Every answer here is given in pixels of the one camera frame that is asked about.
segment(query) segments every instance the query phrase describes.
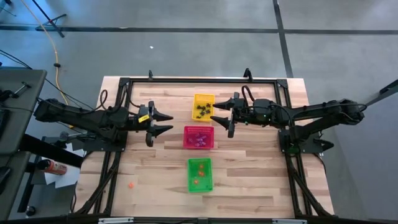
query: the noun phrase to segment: green basket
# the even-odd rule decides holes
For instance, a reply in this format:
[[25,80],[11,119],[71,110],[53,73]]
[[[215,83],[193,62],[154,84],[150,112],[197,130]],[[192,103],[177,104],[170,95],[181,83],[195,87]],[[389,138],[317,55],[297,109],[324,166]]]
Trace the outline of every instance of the green basket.
[[211,159],[188,160],[188,191],[210,192],[213,190],[213,176],[211,174]]

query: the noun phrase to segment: pink basket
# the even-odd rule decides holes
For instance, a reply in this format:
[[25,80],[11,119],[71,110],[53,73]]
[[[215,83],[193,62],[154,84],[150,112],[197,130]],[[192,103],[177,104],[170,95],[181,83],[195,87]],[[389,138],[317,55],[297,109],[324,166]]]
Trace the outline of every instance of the pink basket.
[[212,149],[214,147],[214,127],[184,127],[183,146],[185,149]]

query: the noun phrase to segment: wooden table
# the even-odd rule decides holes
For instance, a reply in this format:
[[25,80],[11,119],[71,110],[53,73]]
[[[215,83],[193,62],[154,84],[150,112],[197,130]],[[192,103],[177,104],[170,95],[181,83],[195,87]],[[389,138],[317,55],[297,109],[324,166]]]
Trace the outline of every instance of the wooden table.
[[[101,90],[109,91],[106,105],[114,105],[119,79],[104,77]],[[292,106],[307,105],[304,80],[291,78],[288,83]],[[285,158],[280,153],[275,128],[237,124],[234,138],[228,139],[227,131],[219,124],[191,119],[194,93],[215,94],[216,102],[221,102],[228,100],[233,92],[240,92],[241,86],[225,83],[134,84],[132,101],[147,105],[148,101],[154,100],[161,113],[174,117],[159,124],[172,124],[174,128],[161,134],[155,140],[154,147],[146,146],[145,132],[129,133],[126,151],[122,153],[119,165],[112,216],[294,217]],[[255,98],[275,101],[272,85],[248,86]],[[131,107],[131,111],[137,112],[137,108]],[[230,116],[230,112],[215,108],[215,116]],[[186,125],[214,126],[214,149],[184,149],[182,138]],[[103,152],[94,152],[82,165],[76,188],[76,210],[97,187],[103,157]],[[212,160],[214,189],[208,193],[190,194],[187,190],[187,159],[201,157]],[[314,155],[304,154],[303,164],[309,189],[324,208],[333,213],[321,162]],[[128,187],[130,182],[134,183],[133,189]],[[106,189],[102,209],[107,193]],[[298,196],[304,211],[300,190]]]

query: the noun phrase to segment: white paper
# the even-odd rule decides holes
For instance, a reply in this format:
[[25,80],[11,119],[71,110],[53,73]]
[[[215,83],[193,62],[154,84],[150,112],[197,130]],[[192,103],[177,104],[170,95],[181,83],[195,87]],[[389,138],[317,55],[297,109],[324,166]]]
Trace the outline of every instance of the white paper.
[[[78,156],[83,157],[84,150],[76,150],[74,151],[72,149],[72,144],[68,143],[67,148],[65,149],[68,152],[72,152]],[[74,166],[66,165],[68,167],[67,173],[63,175],[55,175],[55,174],[49,174],[49,173],[44,173],[45,177],[45,182],[48,184],[54,183],[55,182],[55,188],[60,188],[60,187],[65,187],[69,185],[73,185],[77,182],[79,179],[80,175],[80,169]]]

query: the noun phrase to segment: plastic basket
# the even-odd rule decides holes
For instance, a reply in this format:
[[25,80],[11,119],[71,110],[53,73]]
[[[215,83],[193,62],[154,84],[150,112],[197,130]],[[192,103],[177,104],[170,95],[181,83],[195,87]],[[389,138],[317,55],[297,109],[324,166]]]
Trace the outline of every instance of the plastic basket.
[[210,192],[213,190],[213,176],[211,173],[211,159],[188,160],[188,191]]
[[214,115],[214,103],[214,94],[195,94],[193,97],[192,119],[195,121],[211,121],[210,116]]
[[184,127],[183,146],[185,149],[212,149],[214,147],[214,127]]

